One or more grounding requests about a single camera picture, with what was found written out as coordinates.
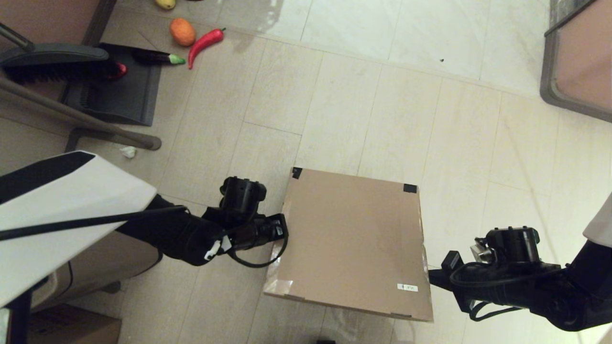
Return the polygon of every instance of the orange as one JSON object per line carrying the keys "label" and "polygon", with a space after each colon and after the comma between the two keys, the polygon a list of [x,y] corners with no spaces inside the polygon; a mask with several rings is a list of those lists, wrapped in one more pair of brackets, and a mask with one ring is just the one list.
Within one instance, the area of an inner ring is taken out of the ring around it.
{"label": "orange", "polygon": [[195,42],[195,30],[193,26],[183,18],[176,18],[170,23],[170,34],[176,43],[183,47],[189,47]]}

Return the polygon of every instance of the broom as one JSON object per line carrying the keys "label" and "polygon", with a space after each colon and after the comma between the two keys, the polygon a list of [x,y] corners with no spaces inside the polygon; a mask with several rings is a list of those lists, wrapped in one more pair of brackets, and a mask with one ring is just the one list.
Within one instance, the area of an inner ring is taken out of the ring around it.
{"label": "broom", "polygon": [[34,45],[0,23],[0,36],[19,46],[0,54],[0,67],[16,83],[36,81],[86,81],[116,79],[127,73],[125,65],[114,61],[100,48],[63,43]]}

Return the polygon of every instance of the yellow fruit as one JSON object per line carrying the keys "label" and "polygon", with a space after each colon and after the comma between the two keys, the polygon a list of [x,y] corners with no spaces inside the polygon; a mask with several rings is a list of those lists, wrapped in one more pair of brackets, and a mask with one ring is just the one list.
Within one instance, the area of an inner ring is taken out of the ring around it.
{"label": "yellow fruit", "polygon": [[176,6],[176,0],[155,0],[155,3],[165,10],[171,10]]}
{"label": "yellow fruit", "polygon": [[170,34],[176,43],[183,47],[189,47],[195,42],[195,30],[193,26],[183,18],[176,18],[170,23]]}

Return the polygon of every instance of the metal pole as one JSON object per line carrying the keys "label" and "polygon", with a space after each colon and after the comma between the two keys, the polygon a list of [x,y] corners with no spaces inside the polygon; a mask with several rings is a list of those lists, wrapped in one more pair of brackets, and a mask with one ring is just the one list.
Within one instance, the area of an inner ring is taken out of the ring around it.
{"label": "metal pole", "polygon": [[103,122],[97,118],[93,118],[88,114],[82,113],[53,99],[44,97],[6,78],[0,77],[0,89],[3,89],[11,94],[17,95],[18,97],[30,100],[53,111],[57,111],[58,113],[63,114],[64,116],[86,123],[101,132],[115,134],[117,136],[126,138],[130,141],[133,141],[134,143],[136,143],[137,146],[141,148],[156,151],[162,146],[162,141],[156,136],[123,130],[113,124]]}

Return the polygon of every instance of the white label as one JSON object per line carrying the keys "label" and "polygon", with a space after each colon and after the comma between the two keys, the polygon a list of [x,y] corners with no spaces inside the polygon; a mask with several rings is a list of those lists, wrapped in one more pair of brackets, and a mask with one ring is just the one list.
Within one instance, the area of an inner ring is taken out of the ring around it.
{"label": "white label", "polygon": [[401,284],[401,283],[398,283],[397,284],[397,288],[399,290],[406,290],[406,291],[419,291],[419,287],[418,286],[410,285],[410,284]]}

